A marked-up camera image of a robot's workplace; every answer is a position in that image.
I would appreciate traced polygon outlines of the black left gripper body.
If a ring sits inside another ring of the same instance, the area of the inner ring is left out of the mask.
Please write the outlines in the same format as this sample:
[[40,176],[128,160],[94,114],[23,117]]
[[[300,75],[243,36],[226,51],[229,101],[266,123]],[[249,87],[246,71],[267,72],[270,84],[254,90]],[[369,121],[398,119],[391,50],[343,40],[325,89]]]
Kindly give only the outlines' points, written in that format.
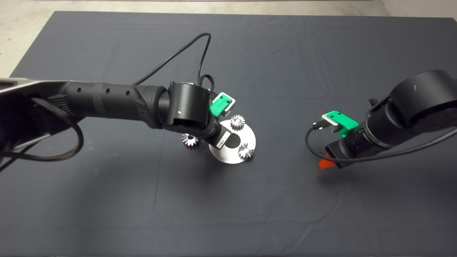
[[200,139],[207,142],[216,150],[221,150],[227,140],[232,135],[232,131],[220,123],[211,123],[204,130]]

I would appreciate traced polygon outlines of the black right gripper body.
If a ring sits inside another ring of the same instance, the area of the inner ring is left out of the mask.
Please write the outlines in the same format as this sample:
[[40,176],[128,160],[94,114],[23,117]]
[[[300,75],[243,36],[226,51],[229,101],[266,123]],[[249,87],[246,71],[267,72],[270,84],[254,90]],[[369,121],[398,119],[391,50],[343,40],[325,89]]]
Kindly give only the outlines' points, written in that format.
[[368,156],[370,141],[362,130],[354,130],[344,138],[340,138],[325,146],[326,157],[333,159],[357,159]]

